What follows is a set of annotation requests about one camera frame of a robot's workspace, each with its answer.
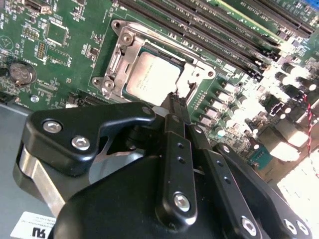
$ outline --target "white label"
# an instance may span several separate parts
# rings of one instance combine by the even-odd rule
[[[10,236],[14,239],[47,239],[56,219],[24,212]]]

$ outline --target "red wire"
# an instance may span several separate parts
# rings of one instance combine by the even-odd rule
[[[313,167],[313,171],[316,175],[317,178],[319,178],[319,173],[317,173],[317,170],[314,166],[314,162],[312,161],[310,155],[311,155],[311,142],[312,142],[312,137],[311,137],[311,132],[314,127],[314,124],[312,124],[312,119],[313,119],[313,112],[311,109],[311,104],[308,102],[308,97],[307,95],[304,95],[304,101],[307,103],[307,111],[308,111],[308,141],[307,141],[307,149],[308,149],[308,157],[311,161],[311,165]]]

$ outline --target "silver screw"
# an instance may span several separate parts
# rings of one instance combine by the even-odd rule
[[[177,123],[179,123],[179,118],[176,115],[173,115],[173,120],[175,120]]]
[[[143,110],[143,112],[145,113],[145,114],[148,114],[148,115],[151,115],[152,114],[152,112],[151,112],[151,110],[149,109],[149,108],[147,108],[147,107],[142,107],[142,110]]]
[[[104,86],[106,88],[113,88],[113,82],[112,81],[105,81]]]
[[[230,152],[229,148],[228,148],[226,145],[223,145],[223,150],[224,150],[226,153],[229,153],[229,152]]]
[[[257,230],[255,225],[247,217],[242,216],[241,224],[250,235],[252,235],[253,237],[257,235]]]
[[[124,33],[122,35],[122,41],[124,41],[126,44],[131,44],[133,41],[133,38],[131,35],[129,35],[128,33]]]
[[[198,127],[198,126],[195,126],[195,130],[196,130],[196,132],[197,132],[197,133],[202,133],[201,128],[200,128],[200,127]]]
[[[175,205],[181,209],[183,212],[188,212],[190,209],[189,200],[183,194],[175,194],[174,196]]]
[[[39,98],[39,96],[33,95],[33,96],[30,97],[30,100],[31,100],[33,103],[38,103],[39,100],[40,100],[40,98]]]
[[[295,228],[294,224],[292,224],[287,219],[284,219],[286,227],[294,234],[297,235],[297,229]]]
[[[89,149],[89,147],[90,147],[90,141],[83,136],[77,136],[77,137],[73,138],[71,143],[72,143],[73,147],[75,147],[76,149],[82,150],[82,151],[85,151],[85,150]]]
[[[56,121],[47,121],[43,124],[43,129],[49,133],[59,133],[62,126]]]
[[[298,225],[299,229],[300,229],[301,231],[303,231],[303,233],[304,233],[306,236],[309,236],[309,231],[308,231],[308,229],[306,228],[306,226],[305,226],[302,222],[297,221],[297,225]]]

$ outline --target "ram slot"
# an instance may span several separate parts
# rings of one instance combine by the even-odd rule
[[[306,29],[302,29],[302,24],[291,22],[288,19],[284,18],[280,14],[276,13],[266,5],[262,4],[259,0],[244,0],[250,6],[254,7],[256,10],[260,11],[262,14],[268,16],[278,24],[284,26],[288,30],[294,32],[296,35],[309,38],[312,34],[311,31],[307,31]]]
[[[234,54],[238,55],[242,60],[245,60],[247,63],[255,65],[259,67],[263,62],[260,62],[258,58],[248,54],[247,49],[242,49],[239,46],[235,46],[228,42],[227,40],[218,37],[216,34],[208,29],[207,27],[199,24],[196,21],[189,22],[188,16],[183,15],[180,12],[176,11],[176,8],[171,7],[170,5],[163,4],[162,1],[158,0],[140,0],[140,2],[146,3],[147,5],[151,6],[152,8],[156,9],[158,12],[165,14],[171,20],[178,22],[181,25],[184,25],[185,29],[188,29],[189,32],[195,32],[198,36],[203,36],[204,38],[208,39],[214,45],[219,46],[220,48],[224,48],[229,52],[233,52]]]
[[[184,29],[182,29],[181,27],[178,27],[176,24],[172,23],[171,21],[168,21],[166,19],[159,17],[158,15],[149,11],[148,9],[141,7],[136,2],[131,0],[116,0],[116,2],[119,5],[125,7],[126,9],[138,12],[139,14],[143,15],[145,18],[156,22],[160,26],[171,31],[176,36],[186,39],[189,43],[193,44],[194,46],[198,48],[202,48],[203,50],[205,50],[207,53],[211,54],[212,56],[222,59],[227,64],[237,69],[240,69],[241,71],[245,72],[249,76],[255,79],[262,78],[260,74],[261,72],[257,72],[254,69],[251,69],[251,67],[244,64],[240,59],[234,58],[232,55],[230,55],[231,53],[227,53],[226,51],[212,47],[212,45],[207,44],[204,40],[199,39],[194,34],[191,34],[185,31]]]
[[[219,7],[218,5],[211,5],[203,0],[196,0],[196,1],[190,1],[190,0],[176,0],[180,2],[181,4],[184,4],[185,6],[188,6],[193,11],[197,12],[198,14],[201,14],[202,16],[206,17],[207,19],[214,19],[214,21],[219,22],[221,18],[223,21],[226,21],[223,23],[222,26],[226,26],[229,22],[235,25],[238,29],[241,30],[241,32],[233,31],[233,34],[237,34],[238,37],[241,37],[242,39],[248,41],[250,44],[254,45],[257,48],[261,49],[261,46],[259,46],[258,43],[256,43],[251,38],[245,38],[245,36],[242,34],[242,32],[245,32],[247,35],[252,36],[259,42],[263,44],[267,44],[271,47],[278,47],[278,43],[270,38],[265,38],[261,36],[258,32],[252,30],[247,25],[239,22],[238,20],[234,19],[232,16],[230,16],[227,11]]]
[[[167,0],[167,1],[170,3],[173,3],[179,9],[187,12],[187,14],[191,15],[194,19],[199,19],[205,22],[210,27],[217,29],[219,32],[223,33],[224,35],[227,35],[230,39],[233,39],[237,41],[238,43],[240,43],[241,45],[249,48],[250,51],[254,53],[254,55],[268,57],[267,51],[264,48],[260,47],[256,42],[243,37],[241,34],[238,34],[238,32],[236,32],[232,27],[227,26],[223,23],[220,23],[220,20],[218,21],[216,20],[216,18],[213,18],[212,14],[209,14],[208,12],[204,12],[204,11],[201,11],[201,12],[194,11],[193,3],[187,2],[187,1],[185,2],[181,0]]]
[[[316,30],[315,28],[310,26],[308,23],[302,21],[297,16],[291,14],[286,9],[284,9],[282,6],[276,4],[274,1],[272,1],[272,0],[259,0],[259,1],[262,2],[264,5],[266,5],[267,7],[269,7],[271,10],[278,13],[279,15],[287,18],[289,21],[293,22],[295,25],[300,25],[300,27],[304,31],[309,32],[310,34],[315,32],[315,30]]]

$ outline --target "cpu socket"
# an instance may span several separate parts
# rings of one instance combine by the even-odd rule
[[[189,103],[202,80],[216,76],[200,54],[168,36],[123,20],[114,20],[112,29],[119,38],[106,73],[92,78],[106,99],[160,106],[176,92]]]

